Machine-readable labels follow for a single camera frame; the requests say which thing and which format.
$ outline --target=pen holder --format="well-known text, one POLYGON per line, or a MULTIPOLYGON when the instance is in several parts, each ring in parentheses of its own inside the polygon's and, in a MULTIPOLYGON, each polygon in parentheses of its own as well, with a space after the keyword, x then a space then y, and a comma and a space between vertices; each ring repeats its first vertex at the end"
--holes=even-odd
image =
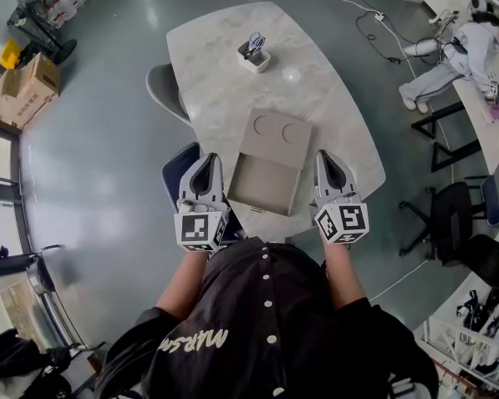
POLYGON ((239 59, 239 64, 254 74, 260 74, 268 66, 270 55, 261 47, 260 51, 255 53, 251 58, 244 59, 244 52, 248 48, 248 44, 249 42, 244 42, 236 49, 236 56, 239 59))

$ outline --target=cardboard box on floor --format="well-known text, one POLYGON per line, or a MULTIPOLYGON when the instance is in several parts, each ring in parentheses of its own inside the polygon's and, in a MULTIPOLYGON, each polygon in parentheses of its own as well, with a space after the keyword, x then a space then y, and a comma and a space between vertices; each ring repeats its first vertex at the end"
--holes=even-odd
POLYGON ((59 68, 42 53, 0 78, 0 120, 28 126, 59 96, 59 68))
POLYGON ((252 109, 227 199, 289 216, 311 130, 308 122, 252 109))

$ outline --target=concrete floor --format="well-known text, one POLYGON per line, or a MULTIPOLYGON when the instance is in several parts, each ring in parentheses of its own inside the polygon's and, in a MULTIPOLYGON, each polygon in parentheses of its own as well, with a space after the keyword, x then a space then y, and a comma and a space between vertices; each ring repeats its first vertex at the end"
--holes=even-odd
MULTIPOLYGON (((400 246, 422 228, 410 214, 400 214, 398 203, 412 200, 427 210, 425 186, 449 185, 452 173, 429 173, 429 142, 409 127, 419 114, 407 111, 398 94, 398 86, 413 76, 407 64, 385 61, 360 35, 355 18, 362 11, 334 0, 89 0, 67 25, 78 47, 62 68, 62 95, 22 136, 22 179, 33 245, 65 245, 47 254, 47 264, 78 331, 91 344, 114 342, 152 306, 182 255, 159 173, 195 135, 149 97, 146 73, 170 61, 169 30, 254 1, 276 2, 314 39, 378 147, 387 180, 367 199, 370 235, 351 250, 367 295, 374 297, 424 259, 422 248, 398 257, 400 246)), ((431 33, 428 14, 417 4, 368 1, 405 37, 416 41, 431 33)), ((362 25, 377 36, 381 52, 401 56, 382 26, 369 17, 362 25)), ((416 73, 429 68, 412 64, 416 73)), ((433 105, 454 101, 451 91, 433 105)), ((465 115, 442 123, 451 147, 474 138, 465 115)), ((454 167, 456 180, 485 172, 480 153, 454 167)), ((322 259, 314 231, 294 241, 322 259)), ((428 262, 375 303, 415 328, 466 276, 464 268, 428 262)))

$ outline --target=white sneaker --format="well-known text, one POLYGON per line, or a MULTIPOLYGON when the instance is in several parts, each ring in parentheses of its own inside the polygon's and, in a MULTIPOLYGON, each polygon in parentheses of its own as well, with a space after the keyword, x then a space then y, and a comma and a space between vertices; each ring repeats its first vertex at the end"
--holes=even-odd
POLYGON ((427 114, 429 112, 429 107, 428 107, 427 103, 425 103, 425 102, 418 102, 417 108, 419 109, 419 111, 422 114, 427 114))
POLYGON ((405 104, 407 109, 410 111, 414 111, 416 109, 416 102, 413 101, 412 99, 407 99, 406 97, 404 97, 403 103, 405 104))

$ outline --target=person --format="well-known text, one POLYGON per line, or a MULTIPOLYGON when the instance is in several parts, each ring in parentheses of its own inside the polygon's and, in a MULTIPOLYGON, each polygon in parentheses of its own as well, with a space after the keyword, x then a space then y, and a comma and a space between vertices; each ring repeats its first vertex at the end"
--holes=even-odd
POLYGON ((96 398, 139 382, 145 398, 437 397, 432 360, 371 306, 346 246, 324 241, 324 254, 326 272, 259 238, 187 253, 108 351, 96 398))
POLYGON ((490 91, 490 60, 499 49, 499 18, 489 12, 475 12, 453 40, 442 48, 442 60, 431 70, 399 87, 405 106, 422 114, 428 100, 449 88, 460 76, 473 79, 482 93, 490 91))

